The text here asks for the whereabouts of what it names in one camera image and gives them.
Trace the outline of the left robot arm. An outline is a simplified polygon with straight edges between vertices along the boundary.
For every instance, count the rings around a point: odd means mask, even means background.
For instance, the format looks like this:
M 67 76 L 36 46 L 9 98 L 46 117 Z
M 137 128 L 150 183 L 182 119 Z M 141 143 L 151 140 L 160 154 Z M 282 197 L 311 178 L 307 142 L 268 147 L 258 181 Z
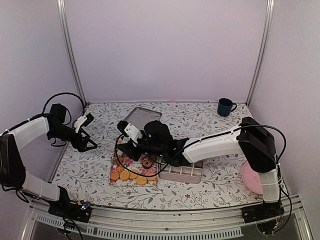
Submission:
M 6 129 L 0 135 L 0 187 L 4 192 L 13 191 L 19 197 L 27 195 L 48 202 L 63 216 L 74 213 L 68 192 L 41 178 L 39 173 L 28 170 L 32 164 L 25 157 L 35 157 L 31 149 L 42 140 L 60 140 L 84 153 L 97 148 L 97 144 L 84 130 L 94 117 L 84 113 L 72 125 L 66 123 L 67 108 L 53 104 L 49 112 L 37 114 L 16 126 Z

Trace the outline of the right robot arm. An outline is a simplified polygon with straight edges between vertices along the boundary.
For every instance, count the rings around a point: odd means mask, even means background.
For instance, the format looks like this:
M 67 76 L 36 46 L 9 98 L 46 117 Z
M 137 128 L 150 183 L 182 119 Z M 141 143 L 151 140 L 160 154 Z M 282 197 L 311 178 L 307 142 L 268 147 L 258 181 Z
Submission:
M 267 125 L 244 117 L 231 129 L 199 139 L 174 139 L 169 127 L 158 120 L 148 122 L 142 130 L 121 120 L 117 129 L 128 142 L 116 148 L 134 161 L 141 155 L 160 157 L 166 166 L 182 167 L 224 155 L 243 154 L 251 169 L 259 174 L 263 201 L 258 213 L 269 218 L 278 210 L 280 186 L 277 173 L 275 138 Z

